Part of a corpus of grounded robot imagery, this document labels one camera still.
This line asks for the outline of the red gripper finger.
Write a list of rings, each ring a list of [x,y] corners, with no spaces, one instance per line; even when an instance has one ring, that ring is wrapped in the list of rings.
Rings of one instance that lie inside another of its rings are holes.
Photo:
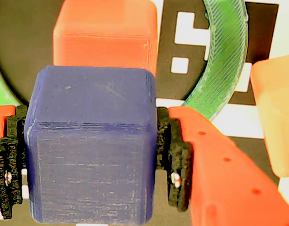
[[[157,168],[168,203],[194,226],[289,226],[276,184],[208,119],[189,107],[157,108]]]
[[[22,173],[26,168],[24,125],[27,106],[0,106],[0,213],[12,218],[12,208],[22,204]]]

